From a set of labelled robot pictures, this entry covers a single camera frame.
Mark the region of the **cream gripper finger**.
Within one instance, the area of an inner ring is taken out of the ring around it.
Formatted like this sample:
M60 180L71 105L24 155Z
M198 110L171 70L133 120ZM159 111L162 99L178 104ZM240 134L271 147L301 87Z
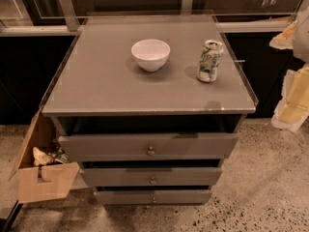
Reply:
M297 25L297 20L292 22L280 34L273 37L272 40L269 42L269 45L273 48L280 49L280 50L292 49L296 25Z
M298 71L287 70L281 95L271 124L281 130L297 131L309 117L308 63Z

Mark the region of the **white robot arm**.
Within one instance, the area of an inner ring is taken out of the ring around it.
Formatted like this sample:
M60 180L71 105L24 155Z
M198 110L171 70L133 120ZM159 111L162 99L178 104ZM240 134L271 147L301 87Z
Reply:
M287 70L281 101L277 104L271 123L281 130L297 131L309 117L309 8L269 45L277 49L291 49L295 58L304 62L298 71Z

